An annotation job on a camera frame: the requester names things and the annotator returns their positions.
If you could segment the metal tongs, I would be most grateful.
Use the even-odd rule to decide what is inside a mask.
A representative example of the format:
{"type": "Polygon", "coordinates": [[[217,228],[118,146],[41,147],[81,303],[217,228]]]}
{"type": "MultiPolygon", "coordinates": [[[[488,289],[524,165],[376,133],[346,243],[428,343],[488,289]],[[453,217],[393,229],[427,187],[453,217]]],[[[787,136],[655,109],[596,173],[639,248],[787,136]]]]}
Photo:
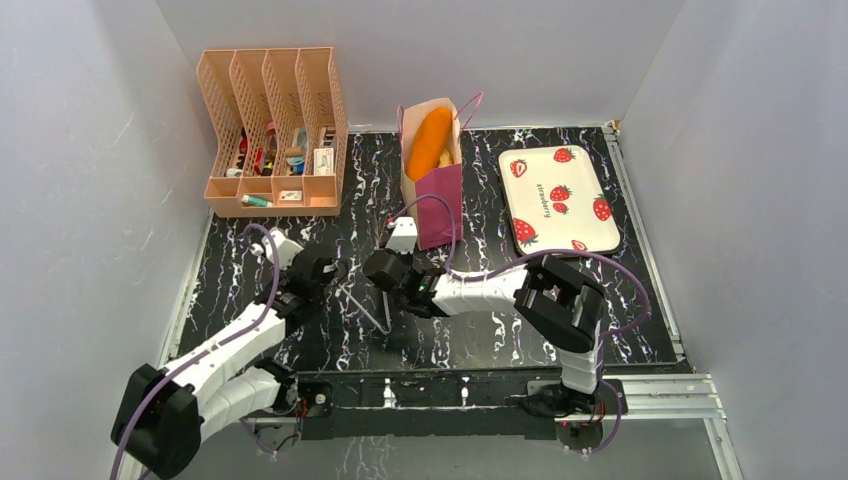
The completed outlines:
{"type": "Polygon", "coordinates": [[[386,316],[386,320],[381,322],[378,320],[354,295],[343,285],[336,287],[336,290],[344,296],[349,304],[352,304],[358,312],[363,315],[376,329],[384,336],[388,336],[392,332],[391,318],[386,316]]]}

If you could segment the pink and tan paper bag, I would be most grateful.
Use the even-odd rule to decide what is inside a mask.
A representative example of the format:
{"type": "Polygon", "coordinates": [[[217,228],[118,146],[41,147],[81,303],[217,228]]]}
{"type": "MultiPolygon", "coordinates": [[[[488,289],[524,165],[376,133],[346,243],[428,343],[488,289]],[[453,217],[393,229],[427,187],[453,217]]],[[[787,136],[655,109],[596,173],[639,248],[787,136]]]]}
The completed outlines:
{"type": "Polygon", "coordinates": [[[401,192],[418,228],[418,247],[428,250],[444,245],[451,246],[462,236],[462,166],[463,155],[460,147],[460,134],[468,126],[468,120],[461,115],[467,113],[472,118],[483,100],[481,92],[471,97],[461,107],[456,107],[447,98],[425,101],[408,108],[397,109],[398,135],[401,146],[401,192]],[[430,171],[418,181],[411,181],[405,172],[408,157],[418,128],[424,118],[435,108],[446,107],[452,110],[453,127],[449,151],[453,155],[452,166],[430,171]]]}

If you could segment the long orange fake baguette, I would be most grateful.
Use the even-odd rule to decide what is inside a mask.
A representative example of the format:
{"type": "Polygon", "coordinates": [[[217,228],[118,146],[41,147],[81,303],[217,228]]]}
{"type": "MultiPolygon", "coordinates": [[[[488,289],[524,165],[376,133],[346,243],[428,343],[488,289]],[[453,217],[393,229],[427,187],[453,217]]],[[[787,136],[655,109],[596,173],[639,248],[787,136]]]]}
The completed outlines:
{"type": "Polygon", "coordinates": [[[446,107],[432,110],[421,122],[416,132],[406,165],[407,177],[415,182],[437,169],[443,150],[449,150],[452,140],[453,114],[446,107]]]}

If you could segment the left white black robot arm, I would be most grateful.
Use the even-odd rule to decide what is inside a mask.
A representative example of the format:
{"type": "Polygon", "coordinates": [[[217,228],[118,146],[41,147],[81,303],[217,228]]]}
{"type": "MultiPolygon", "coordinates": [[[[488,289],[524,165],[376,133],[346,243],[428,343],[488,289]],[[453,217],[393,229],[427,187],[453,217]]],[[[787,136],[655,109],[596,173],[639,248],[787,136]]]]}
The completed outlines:
{"type": "Polygon", "coordinates": [[[260,356],[323,311],[339,260],[329,246],[290,240],[265,253],[281,261],[279,277],[235,320],[183,357],[162,368],[144,364],[128,380],[110,438],[161,479],[181,473],[204,441],[247,414],[286,416],[297,407],[293,372],[260,356]]]}

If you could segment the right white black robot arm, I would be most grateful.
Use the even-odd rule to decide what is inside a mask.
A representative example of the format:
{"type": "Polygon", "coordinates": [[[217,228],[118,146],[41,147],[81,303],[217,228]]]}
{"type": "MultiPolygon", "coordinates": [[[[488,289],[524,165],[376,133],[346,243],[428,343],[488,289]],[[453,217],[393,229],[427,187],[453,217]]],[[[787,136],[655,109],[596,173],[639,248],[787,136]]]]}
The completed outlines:
{"type": "Polygon", "coordinates": [[[411,256],[378,249],[363,273],[398,307],[420,318],[480,312],[526,320],[557,350],[559,382],[531,387],[517,400],[528,414],[592,414],[603,399],[599,384],[600,326],[606,300],[601,286],[555,255],[544,255],[499,273],[453,274],[419,268],[411,256]]]}

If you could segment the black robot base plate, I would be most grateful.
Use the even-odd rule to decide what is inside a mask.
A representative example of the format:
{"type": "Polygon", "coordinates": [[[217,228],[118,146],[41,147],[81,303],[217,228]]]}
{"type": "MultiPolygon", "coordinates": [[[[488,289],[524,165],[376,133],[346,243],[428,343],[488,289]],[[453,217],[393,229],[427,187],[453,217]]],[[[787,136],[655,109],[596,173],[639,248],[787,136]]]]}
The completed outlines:
{"type": "Polygon", "coordinates": [[[619,380],[591,394],[548,393],[558,370],[391,370],[302,373],[289,380],[306,406],[306,440],[396,436],[521,436],[597,444],[602,422],[627,414],[619,380]]]}

